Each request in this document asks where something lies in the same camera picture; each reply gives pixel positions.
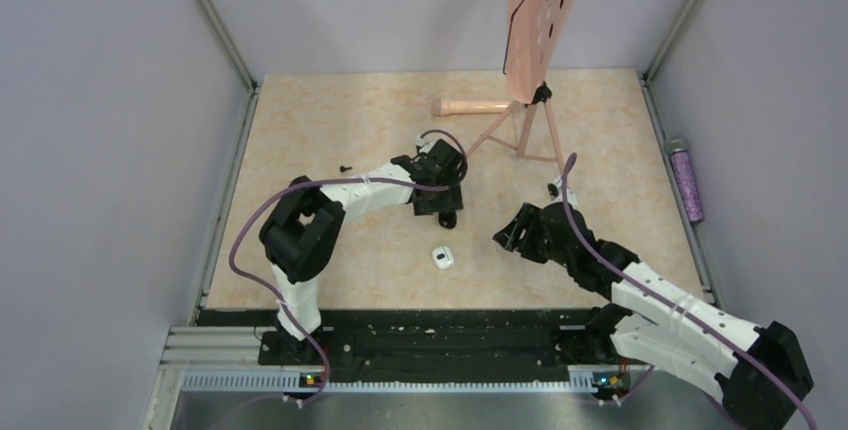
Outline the black earbud charging case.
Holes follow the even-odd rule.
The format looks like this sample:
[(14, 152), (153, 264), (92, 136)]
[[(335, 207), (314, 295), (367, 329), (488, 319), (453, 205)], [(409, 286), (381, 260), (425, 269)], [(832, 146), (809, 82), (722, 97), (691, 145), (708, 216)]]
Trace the black earbud charging case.
[(454, 229), (458, 223), (458, 215), (455, 211), (439, 212), (437, 221), (444, 229)]

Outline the white earbud charging case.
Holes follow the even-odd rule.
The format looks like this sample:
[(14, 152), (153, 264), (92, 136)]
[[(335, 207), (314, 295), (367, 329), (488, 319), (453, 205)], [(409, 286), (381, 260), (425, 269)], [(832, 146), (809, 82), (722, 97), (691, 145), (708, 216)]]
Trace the white earbud charging case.
[(438, 246), (431, 252), (433, 264), (439, 270), (447, 270), (456, 265), (456, 258), (448, 246)]

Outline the pink music stand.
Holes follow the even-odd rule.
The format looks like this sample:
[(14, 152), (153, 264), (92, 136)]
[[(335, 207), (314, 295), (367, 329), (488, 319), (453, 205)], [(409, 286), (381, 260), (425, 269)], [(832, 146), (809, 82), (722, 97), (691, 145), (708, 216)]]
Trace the pink music stand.
[[(559, 39), (565, 28), (575, 0), (507, 0), (507, 37), (504, 47), (502, 74), (511, 96), (508, 103), (436, 99), (430, 112), (434, 116), (497, 114), (497, 119), (483, 131), (468, 148), (474, 153), (482, 143), (492, 141), (511, 150), (520, 159), (554, 162), (565, 167), (558, 129), (552, 106), (552, 91), (547, 74)], [(536, 156), (527, 153), (527, 146), (537, 108), (544, 108), (554, 155)], [(494, 136), (498, 129), (519, 108), (526, 109), (518, 143), (513, 145)]]

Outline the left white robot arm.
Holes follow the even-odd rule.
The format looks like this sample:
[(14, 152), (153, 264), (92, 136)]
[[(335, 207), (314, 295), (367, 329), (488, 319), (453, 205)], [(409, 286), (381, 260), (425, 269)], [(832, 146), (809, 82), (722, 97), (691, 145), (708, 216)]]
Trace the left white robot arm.
[(330, 263), (344, 224), (378, 210), (409, 205), (416, 216), (435, 216), (453, 229), (464, 203), (468, 173), (462, 148), (443, 139), (419, 142), (414, 155), (399, 155), (353, 178), (320, 184), (306, 176), (291, 182), (259, 230), (271, 264), (278, 301), (277, 332), (283, 351), (297, 363), (320, 359), (319, 275)]

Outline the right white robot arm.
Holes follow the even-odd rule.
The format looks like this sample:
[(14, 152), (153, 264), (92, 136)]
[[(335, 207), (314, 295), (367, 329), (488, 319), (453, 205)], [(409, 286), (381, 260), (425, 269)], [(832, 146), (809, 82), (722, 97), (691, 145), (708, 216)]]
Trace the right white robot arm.
[(814, 380), (787, 326), (737, 318), (660, 276), (631, 250), (598, 239), (572, 205), (525, 203), (493, 236), (508, 252), (554, 263), (607, 300), (586, 326), (600, 362), (618, 356), (691, 384), (745, 429), (782, 429)]

